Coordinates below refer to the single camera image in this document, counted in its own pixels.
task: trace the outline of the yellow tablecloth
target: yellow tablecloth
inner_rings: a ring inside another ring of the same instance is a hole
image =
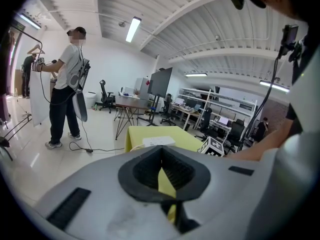
[[[176,147],[195,152],[203,144],[199,139],[195,138],[178,126],[130,126],[125,136],[124,151],[129,152],[133,147],[141,145],[144,138],[161,136],[170,136],[174,139]],[[174,198],[176,197],[176,190],[171,185],[165,171],[162,168],[158,175],[158,183],[159,192]],[[172,223],[174,223],[176,217],[175,205],[172,205],[167,217]]]

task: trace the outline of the man in white shirt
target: man in white shirt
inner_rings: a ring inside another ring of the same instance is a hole
[[[51,65],[38,65],[38,71],[50,73],[58,71],[57,81],[52,90],[50,101],[51,140],[45,143],[48,149],[62,146],[60,139],[64,130],[65,117],[70,129],[68,136],[76,140],[81,139],[77,116],[72,102],[75,91],[68,86],[67,75],[78,63],[82,63],[83,56],[80,46],[83,40],[86,39],[86,30],[79,26],[74,30],[68,31],[67,34],[71,44],[64,49],[59,60]]]

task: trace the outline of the white trash bin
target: white trash bin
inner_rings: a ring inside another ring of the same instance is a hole
[[[89,91],[84,95],[85,107],[91,109],[96,104],[97,94],[95,92]]]

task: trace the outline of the white tiled floor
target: white tiled floor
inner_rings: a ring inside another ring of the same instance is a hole
[[[31,111],[29,99],[10,97],[7,101],[11,121],[7,124],[9,129],[4,124],[1,125],[0,136],[5,136],[8,131],[18,124],[23,119],[22,115],[25,111]],[[84,150],[71,151],[69,143],[72,139],[67,136],[69,131],[67,120],[65,120],[64,132],[61,138],[62,147],[48,150],[44,143],[48,142],[51,136],[49,118],[36,127],[30,121],[10,140],[10,147],[7,150],[10,152],[13,161],[10,161],[6,156],[1,157],[5,164],[4,173],[8,176],[10,184],[16,190],[18,196],[29,205],[34,206],[50,188],[83,166],[124,152],[121,148],[124,147],[126,131],[130,124],[128,123],[124,127],[118,139],[115,140],[119,122],[118,119],[114,121],[116,111],[113,109],[112,113],[109,114],[108,110],[94,111],[89,109],[87,112],[88,121],[83,123],[83,126],[87,132],[91,147],[93,149],[112,151],[96,150],[91,154],[86,153]],[[155,116],[154,123],[160,125],[162,118],[159,115]],[[179,120],[175,120],[175,123],[183,127],[183,123],[180,123]],[[139,120],[139,125],[146,126],[147,122]],[[79,128],[82,139],[76,141],[76,143],[83,148],[88,148],[86,134],[81,126],[81,121],[79,121]],[[191,128],[188,132],[193,135],[202,135],[199,131]]]

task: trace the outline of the black pants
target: black pants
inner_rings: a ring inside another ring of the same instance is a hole
[[[80,134],[77,116],[74,110],[74,105],[72,103],[72,97],[74,94],[75,92],[70,86],[67,86],[63,89],[53,88],[52,90],[49,113],[51,122],[50,131],[52,144],[59,143],[62,137],[62,134],[64,132],[65,117],[68,120],[68,125],[72,136],[78,136]]]
[[[25,96],[29,96],[30,93],[29,93],[29,82],[30,82],[30,73],[27,74],[27,73],[23,73],[22,75],[22,96],[25,97]]]

